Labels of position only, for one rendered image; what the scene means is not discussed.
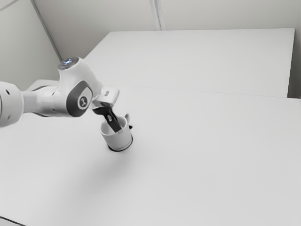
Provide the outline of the white mug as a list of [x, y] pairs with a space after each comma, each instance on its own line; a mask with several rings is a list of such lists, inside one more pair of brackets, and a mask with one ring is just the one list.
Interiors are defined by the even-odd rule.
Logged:
[[118, 122], [121, 124], [121, 130], [114, 132], [107, 121], [103, 121], [100, 126], [100, 133], [104, 138], [107, 146], [115, 152], [126, 150], [133, 142], [133, 137], [130, 130], [130, 115], [129, 113], [120, 114], [117, 116]]

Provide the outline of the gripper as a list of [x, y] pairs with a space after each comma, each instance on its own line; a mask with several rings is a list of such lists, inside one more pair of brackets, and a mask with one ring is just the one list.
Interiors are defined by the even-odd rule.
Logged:
[[92, 110], [97, 115], [103, 115], [105, 116], [105, 119], [110, 126], [110, 128], [115, 132], [119, 132], [122, 130], [122, 125], [119, 122], [118, 117], [116, 114], [112, 111], [111, 107], [98, 107]]

